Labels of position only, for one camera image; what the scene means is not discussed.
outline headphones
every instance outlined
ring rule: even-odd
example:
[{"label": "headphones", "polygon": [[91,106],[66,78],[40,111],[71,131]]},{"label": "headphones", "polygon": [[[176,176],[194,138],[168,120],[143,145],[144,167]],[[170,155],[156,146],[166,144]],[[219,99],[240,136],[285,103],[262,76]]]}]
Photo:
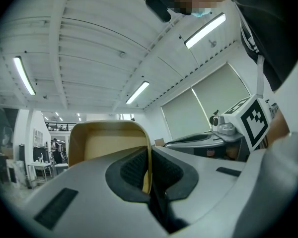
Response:
[{"label": "headphones", "polygon": [[168,9],[176,13],[191,15],[185,8],[180,8],[174,0],[146,0],[146,5],[162,22],[169,22],[171,20]]}]

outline face mask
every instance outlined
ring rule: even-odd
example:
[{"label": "face mask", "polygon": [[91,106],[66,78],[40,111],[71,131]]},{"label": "face mask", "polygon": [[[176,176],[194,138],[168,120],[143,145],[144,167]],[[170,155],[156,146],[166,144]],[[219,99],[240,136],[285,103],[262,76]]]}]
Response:
[{"label": "face mask", "polygon": [[195,16],[196,18],[199,18],[199,17],[202,17],[203,15],[209,14],[210,12],[211,12],[211,8],[203,8],[203,9],[199,9],[199,12],[192,13],[191,15]]}]

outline white cube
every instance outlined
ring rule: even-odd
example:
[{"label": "white cube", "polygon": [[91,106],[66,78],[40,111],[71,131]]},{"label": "white cube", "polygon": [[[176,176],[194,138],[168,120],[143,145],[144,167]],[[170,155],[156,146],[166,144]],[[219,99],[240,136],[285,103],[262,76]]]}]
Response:
[{"label": "white cube", "polygon": [[269,130],[267,117],[256,95],[240,100],[222,116],[225,123],[232,123],[244,135],[250,151],[259,145]]}]

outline fluorescent light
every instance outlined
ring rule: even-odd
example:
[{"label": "fluorescent light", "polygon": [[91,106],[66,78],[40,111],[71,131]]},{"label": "fluorescent light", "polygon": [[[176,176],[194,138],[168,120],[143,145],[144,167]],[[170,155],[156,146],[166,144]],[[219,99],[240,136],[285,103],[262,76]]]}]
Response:
[{"label": "fluorescent light", "polygon": [[13,58],[13,61],[14,61],[15,67],[18,70],[19,75],[20,75],[26,89],[29,91],[29,93],[31,95],[35,95],[35,91],[33,90],[30,80],[29,80],[27,74],[25,73],[21,57],[15,57],[15,58]]},{"label": "fluorescent light", "polygon": [[140,87],[132,94],[132,96],[126,101],[126,104],[131,104],[135,98],[138,97],[147,87],[149,86],[149,82],[144,81]]},{"label": "fluorescent light", "polygon": [[213,29],[221,25],[224,21],[226,21],[226,15],[222,12],[220,15],[216,16],[214,19],[196,31],[189,39],[185,41],[184,44],[187,46],[187,48],[192,48],[199,40],[210,33]]}]

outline roller shade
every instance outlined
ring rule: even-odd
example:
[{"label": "roller shade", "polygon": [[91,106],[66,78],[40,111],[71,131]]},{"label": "roller shade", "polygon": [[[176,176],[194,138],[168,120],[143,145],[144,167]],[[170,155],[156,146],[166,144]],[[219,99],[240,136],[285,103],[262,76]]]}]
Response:
[{"label": "roller shade", "polygon": [[208,118],[216,110],[224,113],[239,100],[249,96],[244,84],[229,64],[225,64],[192,88]]},{"label": "roller shade", "polygon": [[162,107],[172,139],[210,130],[203,110],[188,90]]}]

